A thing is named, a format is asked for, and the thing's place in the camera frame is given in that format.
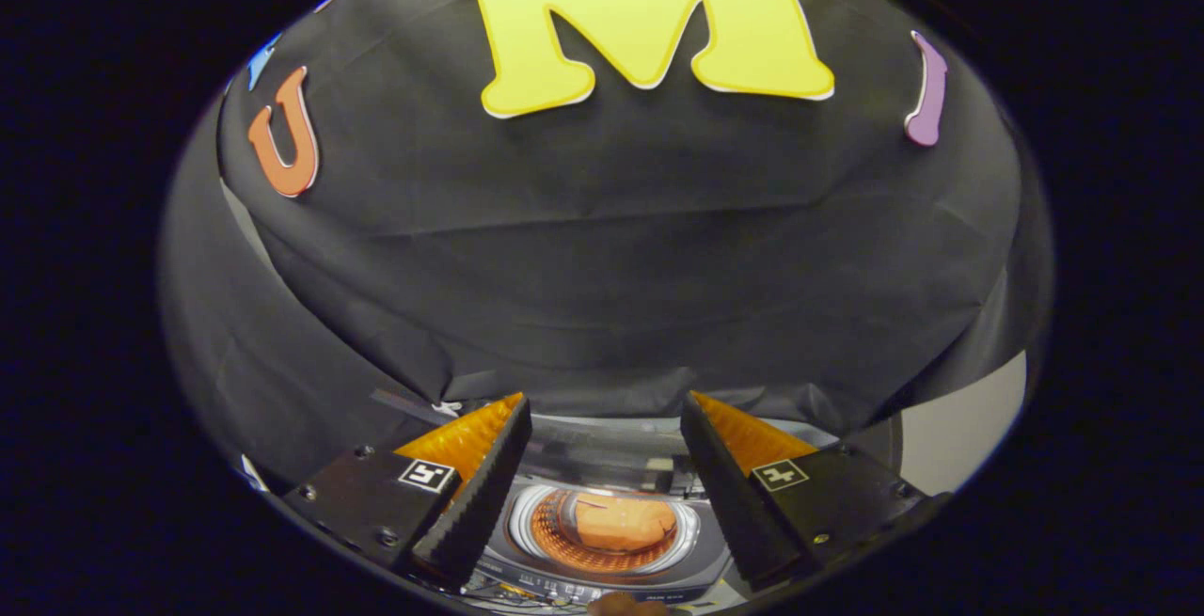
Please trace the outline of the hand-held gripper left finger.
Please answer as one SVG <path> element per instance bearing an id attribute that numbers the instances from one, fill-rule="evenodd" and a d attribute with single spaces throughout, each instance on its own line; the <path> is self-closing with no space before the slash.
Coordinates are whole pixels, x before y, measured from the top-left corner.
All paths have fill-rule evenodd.
<path id="1" fill-rule="evenodd" d="M 293 513 L 397 578 L 458 592 L 485 551 L 532 433 L 524 393 L 407 443 L 366 443 L 289 491 Z"/>

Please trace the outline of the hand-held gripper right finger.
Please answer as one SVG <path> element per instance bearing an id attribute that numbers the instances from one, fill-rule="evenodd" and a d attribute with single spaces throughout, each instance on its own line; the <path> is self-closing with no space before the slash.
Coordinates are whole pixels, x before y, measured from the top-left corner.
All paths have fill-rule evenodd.
<path id="1" fill-rule="evenodd" d="M 946 503 L 858 446 L 814 446 L 697 390 L 683 401 L 680 431 L 752 590 L 846 570 Z"/>

